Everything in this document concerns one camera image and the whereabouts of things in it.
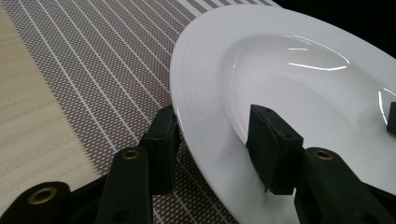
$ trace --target light wood surface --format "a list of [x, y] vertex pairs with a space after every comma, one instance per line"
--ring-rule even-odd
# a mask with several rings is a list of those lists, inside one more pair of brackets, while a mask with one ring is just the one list
[[97, 177], [0, 6], [0, 216], [36, 184], [63, 181], [74, 190]]

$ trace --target black plastic bracket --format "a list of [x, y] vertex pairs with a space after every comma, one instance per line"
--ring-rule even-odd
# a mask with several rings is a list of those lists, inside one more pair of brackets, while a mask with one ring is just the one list
[[292, 194], [300, 222], [396, 223], [396, 199], [362, 183], [336, 153], [312, 147], [272, 109], [250, 108], [247, 150], [266, 189]]
[[114, 155], [108, 175], [73, 192], [62, 182], [36, 185], [14, 201], [0, 224], [152, 223], [152, 195], [175, 187], [180, 142], [173, 107], [165, 106], [137, 147]]
[[396, 102], [390, 103], [387, 131], [396, 134]]
[[303, 141], [274, 110], [259, 105], [250, 107], [247, 150], [265, 190], [282, 195], [293, 193]]

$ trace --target white plate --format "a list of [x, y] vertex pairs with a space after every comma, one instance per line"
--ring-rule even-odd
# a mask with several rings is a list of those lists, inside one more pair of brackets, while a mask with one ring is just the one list
[[337, 152], [365, 183], [396, 194], [396, 60], [323, 21], [228, 6], [183, 31], [172, 103], [200, 171], [240, 223], [298, 223], [293, 196], [264, 193], [245, 147], [250, 104], [274, 109], [304, 147]]

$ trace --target striped placemat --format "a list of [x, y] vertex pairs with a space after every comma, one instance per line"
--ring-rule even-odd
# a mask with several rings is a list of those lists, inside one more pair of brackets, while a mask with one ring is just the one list
[[[263, 0], [2, 0], [92, 165], [135, 146], [157, 110], [171, 104], [174, 45], [194, 18]], [[237, 223], [182, 144], [174, 194], [154, 197], [155, 223]]]

